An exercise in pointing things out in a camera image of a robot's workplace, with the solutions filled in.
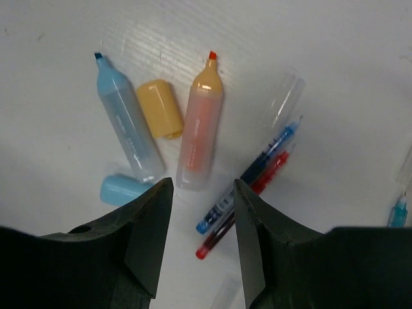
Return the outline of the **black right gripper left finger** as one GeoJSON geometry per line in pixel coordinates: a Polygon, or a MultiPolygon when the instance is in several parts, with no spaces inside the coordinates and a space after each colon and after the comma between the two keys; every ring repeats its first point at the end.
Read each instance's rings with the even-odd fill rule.
{"type": "Polygon", "coordinates": [[[1,228],[2,308],[148,308],[173,202],[160,180],[137,199],[67,233],[1,228]]]}

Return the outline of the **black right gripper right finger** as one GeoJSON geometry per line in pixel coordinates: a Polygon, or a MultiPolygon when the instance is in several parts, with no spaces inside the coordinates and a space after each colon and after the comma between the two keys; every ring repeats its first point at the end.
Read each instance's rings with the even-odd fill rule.
{"type": "Polygon", "coordinates": [[[234,183],[247,308],[410,308],[411,229],[337,227],[322,234],[234,183]]]}

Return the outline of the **red pen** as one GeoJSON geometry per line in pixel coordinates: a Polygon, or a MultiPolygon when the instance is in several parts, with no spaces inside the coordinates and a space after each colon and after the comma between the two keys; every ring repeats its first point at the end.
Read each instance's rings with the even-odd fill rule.
{"type": "MultiPolygon", "coordinates": [[[[284,151],[277,155],[268,165],[268,167],[263,171],[263,173],[258,176],[257,180],[250,185],[250,188],[260,195],[270,182],[276,177],[276,174],[287,164],[290,155],[295,149],[295,143],[287,146],[284,151]]],[[[218,226],[209,234],[207,239],[202,243],[202,245],[196,251],[196,257],[198,259],[204,259],[209,252],[221,241],[221,239],[226,235],[226,233],[232,228],[235,223],[234,217],[234,206],[232,205],[228,211],[223,215],[223,218],[218,223],[218,226]]]]}

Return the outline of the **teal pen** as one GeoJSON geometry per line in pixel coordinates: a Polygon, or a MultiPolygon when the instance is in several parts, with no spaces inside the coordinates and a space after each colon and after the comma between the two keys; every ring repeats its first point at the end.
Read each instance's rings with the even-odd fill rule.
{"type": "Polygon", "coordinates": [[[407,220],[407,192],[402,193],[391,209],[387,227],[403,228],[407,220]]]}

